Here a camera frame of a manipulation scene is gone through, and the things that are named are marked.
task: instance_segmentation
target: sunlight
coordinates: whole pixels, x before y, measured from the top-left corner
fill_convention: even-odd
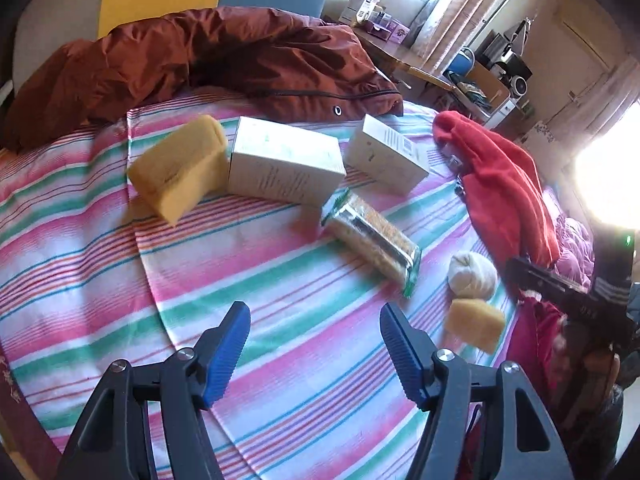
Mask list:
[[[638,161],[640,104],[576,158],[575,174],[586,205],[602,221],[640,228]]]

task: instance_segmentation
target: striped bed sheet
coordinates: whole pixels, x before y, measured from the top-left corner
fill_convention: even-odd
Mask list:
[[[437,345],[486,365],[504,359],[516,320],[500,285],[490,302],[508,328],[495,354],[442,329],[450,256],[488,253],[434,145],[435,112],[405,103],[404,117],[382,118],[428,148],[431,174],[409,196],[352,169],[340,187],[421,246],[411,300],[324,234],[312,208],[210,195],[175,228],[153,216],[126,170],[200,114],[220,120],[230,143],[239,116],[260,117],[238,94],[200,89],[23,156],[0,155],[0,359],[11,371],[0,413],[28,409],[43,431],[12,432],[62,451],[109,363],[164,360],[241,300],[251,333],[225,397],[205,413],[225,479],[404,478],[426,415],[405,398],[383,345],[382,304],[398,302]],[[344,149],[357,122],[297,125]],[[150,428],[159,477],[170,478],[158,403]]]

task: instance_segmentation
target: purple box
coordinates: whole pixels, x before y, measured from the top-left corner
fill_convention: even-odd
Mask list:
[[[387,40],[389,43],[402,43],[404,38],[409,33],[409,27],[405,27],[402,23],[398,23],[398,26],[393,31],[389,39]]]
[[[393,33],[394,30],[396,30],[396,28],[398,28],[398,25],[400,25],[401,23],[398,20],[391,20],[389,22],[389,24],[386,26],[386,28],[388,28],[391,33]]]
[[[389,36],[391,36],[391,31],[388,28],[380,27],[379,25],[369,21],[364,21],[364,30],[366,30],[372,36],[376,38],[380,38],[381,40],[388,40]]]

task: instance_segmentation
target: metal screw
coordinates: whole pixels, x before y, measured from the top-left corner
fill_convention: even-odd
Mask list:
[[[448,348],[441,348],[436,352],[436,357],[441,361],[451,361],[456,355]]]
[[[109,365],[109,370],[112,372],[119,374],[127,367],[127,362],[124,359],[118,359]]]
[[[504,371],[507,372],[508,374],[513,374],[516,373],[518,370],[520,370],[520,367],[518,366],[517,363],[512,363],[512,362],[506,362],[503,366]]]
[[[178,350],[178,359],[180,361],[190,361],[194,355],[196,355],[196,352],[193,351],[193,348],[180,348]]]

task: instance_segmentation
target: red towel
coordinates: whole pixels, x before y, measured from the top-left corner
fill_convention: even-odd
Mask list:
[[[523,252],[551,266],[560,257],[558,240],[529,154],[457,112],[438,114],[433,134],[457,147],[471,169],[462,177],[466,206],[498,268]]]

